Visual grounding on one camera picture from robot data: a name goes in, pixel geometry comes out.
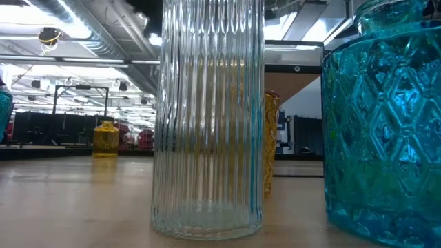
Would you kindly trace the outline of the yellow glass bottle vase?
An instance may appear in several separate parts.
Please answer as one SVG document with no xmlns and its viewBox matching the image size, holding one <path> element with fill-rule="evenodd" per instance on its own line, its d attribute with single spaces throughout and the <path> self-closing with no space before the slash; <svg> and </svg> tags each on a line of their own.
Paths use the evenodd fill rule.
<svg viewBox="0 0 441 248">
<path fill-rule="evenodd" d="M 114 121 L 101 121 L 94 129 L 92 155 L 99 158 L 116 158 L 119 150 L 119 129 Z"/>
</svg>

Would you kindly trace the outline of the clear ribbed glass vase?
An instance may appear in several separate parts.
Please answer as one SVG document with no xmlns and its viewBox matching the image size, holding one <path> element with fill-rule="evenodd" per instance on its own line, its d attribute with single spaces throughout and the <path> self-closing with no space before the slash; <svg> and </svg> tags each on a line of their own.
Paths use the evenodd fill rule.
<svg viewBox="0 0 441 248">
<path fill-rule="evenodd" d="M 150 220 L 223 240 L 263 222 L 264 0 L 164 0 Z"/>
</svg>

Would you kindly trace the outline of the yellow textured glass vase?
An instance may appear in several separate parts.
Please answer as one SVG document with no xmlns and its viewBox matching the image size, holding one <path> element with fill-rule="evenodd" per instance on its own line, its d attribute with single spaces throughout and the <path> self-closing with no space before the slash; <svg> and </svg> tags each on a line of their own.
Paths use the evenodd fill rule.
<svg viewBox="0 0 441 248">
<path fill-rule="evenodd" d="M 274 159 L 276 153 L 276 137 L 278 131 L 278 111 L 280 96 L 272 91 L 265 92 L 265 124 L 264 124 L 264 197 L 268 198 L 272 190 L 272 178 L 274 175 Z"/>
</svg>

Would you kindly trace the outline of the teal round glass vase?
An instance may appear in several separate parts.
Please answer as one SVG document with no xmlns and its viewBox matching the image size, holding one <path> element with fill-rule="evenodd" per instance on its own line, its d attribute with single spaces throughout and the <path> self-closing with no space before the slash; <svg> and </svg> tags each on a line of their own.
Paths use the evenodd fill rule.
<svg viewBox="0 0 441 248">
<path fill-rule="evenodd" d="M 13 110 L 13 96 L 6 90 L 0 89 L 0 143 L 8 126 Z"/>
</svg>

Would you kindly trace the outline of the teal diamond-pattern glass vase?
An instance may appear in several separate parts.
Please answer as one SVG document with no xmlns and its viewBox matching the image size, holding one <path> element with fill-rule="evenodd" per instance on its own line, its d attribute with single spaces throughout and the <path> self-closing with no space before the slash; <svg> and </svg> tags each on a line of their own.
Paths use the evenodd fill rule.
<svg viewBox="0 0 441 248">
<path fill-rule="evenodd" d="M 321 75 L 328 219 L 441 248 L 441 0 L 367 0 Z"/>
</svg>

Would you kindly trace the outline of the long ceiling light bar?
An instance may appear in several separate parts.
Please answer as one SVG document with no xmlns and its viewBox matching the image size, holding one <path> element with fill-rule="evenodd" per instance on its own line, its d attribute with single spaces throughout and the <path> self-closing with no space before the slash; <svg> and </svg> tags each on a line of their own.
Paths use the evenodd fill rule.
<svg viewBox="0 0 441 248">
<path fill-rule="evenodd" d="M 0 62 L 13 64 L 71 65 L 126 68 L 130 65 L 160 65 L 157 60 L 100 59 L 61 56 L 25 56 L 0 54 Z"/>
</svg>

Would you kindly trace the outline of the red storage bins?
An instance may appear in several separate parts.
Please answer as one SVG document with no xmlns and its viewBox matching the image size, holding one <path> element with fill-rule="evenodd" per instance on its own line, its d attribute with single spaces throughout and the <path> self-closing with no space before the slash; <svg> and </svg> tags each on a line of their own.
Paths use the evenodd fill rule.
<svg viewBox="0 0 441 248">
<path fill-rule="evenodd" d="M 153 130 L 130 127 L 125 123 L 116 123 L 119 130 L 119 150 L 148 150 L 154 148 Z"/>
</svg>

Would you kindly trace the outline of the black workbench row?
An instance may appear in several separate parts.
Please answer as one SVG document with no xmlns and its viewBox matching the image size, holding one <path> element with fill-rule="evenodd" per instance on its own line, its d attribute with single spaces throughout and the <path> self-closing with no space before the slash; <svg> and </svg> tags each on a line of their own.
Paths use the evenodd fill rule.
<svg viewBox="0 0 441 248">
<path fill-rule="evenodd" d="M 94 129 L 110 116 L 77 114 L 16 113 L 12 138 L 32 145 L 92 144 Z"/>
</svg>

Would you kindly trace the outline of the black equipment cart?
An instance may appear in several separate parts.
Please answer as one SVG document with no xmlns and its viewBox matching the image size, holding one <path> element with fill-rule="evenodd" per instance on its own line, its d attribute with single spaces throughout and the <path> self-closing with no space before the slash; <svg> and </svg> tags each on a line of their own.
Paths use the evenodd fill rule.
<svg viewBox="0 0 441 248">
<path fill-rule="evenodd" d="M 291 141 L 291 117 L 285 115 L 284 110 L 278 112 L 278 125 L 276 137 L 276 153 L 284 154 L 286 151 L 292 151 L 293 143 Z"/>
</svg>

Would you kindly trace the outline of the black ribbed panel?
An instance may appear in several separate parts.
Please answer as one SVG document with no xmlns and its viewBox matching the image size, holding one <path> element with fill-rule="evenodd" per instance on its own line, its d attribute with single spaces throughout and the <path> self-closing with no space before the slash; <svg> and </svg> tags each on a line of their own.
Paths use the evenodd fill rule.
<svg viewBox="0 0 441 248">
<path fill-rule="evenodd" d="M 294 116 L 294 152 L 299 154 L 301 147 L 308 147 L 315 155 L 323 155 L 322 120 Z"/>
</svg>

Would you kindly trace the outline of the silver ribbed ventilation duct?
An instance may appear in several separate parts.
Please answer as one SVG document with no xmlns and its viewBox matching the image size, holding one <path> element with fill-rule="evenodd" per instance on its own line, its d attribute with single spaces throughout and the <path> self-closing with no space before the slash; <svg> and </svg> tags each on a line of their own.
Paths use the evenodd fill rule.
<svg viewBox="0 0 441 248">
<path fill-rule="evenodd" d="M 80 0 L 26 0 L 31 6 L 61 21 L 63 24 L 78 23 L 90 31 L 88 38 L 79 39 L 85 48 L 99 59 L 118 59 L 117 66 L 143 92 L 156 94 L 156 81 L 142 72 L 141 65 L 134 60 L 114 40 L 94 15 Z"/>
</svg>

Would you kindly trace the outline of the black gantry frame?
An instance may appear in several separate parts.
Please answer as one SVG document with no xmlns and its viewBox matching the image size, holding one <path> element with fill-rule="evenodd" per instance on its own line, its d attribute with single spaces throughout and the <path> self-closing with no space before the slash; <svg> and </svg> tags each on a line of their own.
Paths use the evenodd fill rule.
<svg viewBox="0 0 441 248">
<path fill-rule="evenodd" d="M 107 116 L 107 104 L 108 104 L 109 91 L 110 91 L 109 87 L 91 86 L 91 85 L 75 85 L 75 86 L 73 86 L 73 85 L 55 85 L 54 100 L 53 100 L 53 105 L 52 105 L 52 115 L 56 114 L 58 97 L 63 94 L 63 93 L 58 94 L 58 90 L 60 88 L 65 88 L 67 90 L 69 90 L 70 88 L 75 88 L 76 90 L 91 90 L 91 89 L 105 90 L 104 116 Z"/>
</svg>

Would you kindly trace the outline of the silver rectangular air duct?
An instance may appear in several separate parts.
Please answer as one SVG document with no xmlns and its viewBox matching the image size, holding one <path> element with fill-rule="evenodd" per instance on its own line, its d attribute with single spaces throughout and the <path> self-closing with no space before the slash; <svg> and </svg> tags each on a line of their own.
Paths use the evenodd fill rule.
<svg viewBox="0 0 441 248">
<path fill-rule="evenodd" d="M 328 44 L 334 32 L 351 24 L 353 0 L 296 0 L 283 26 L 283 41 Z"/>
</svg>

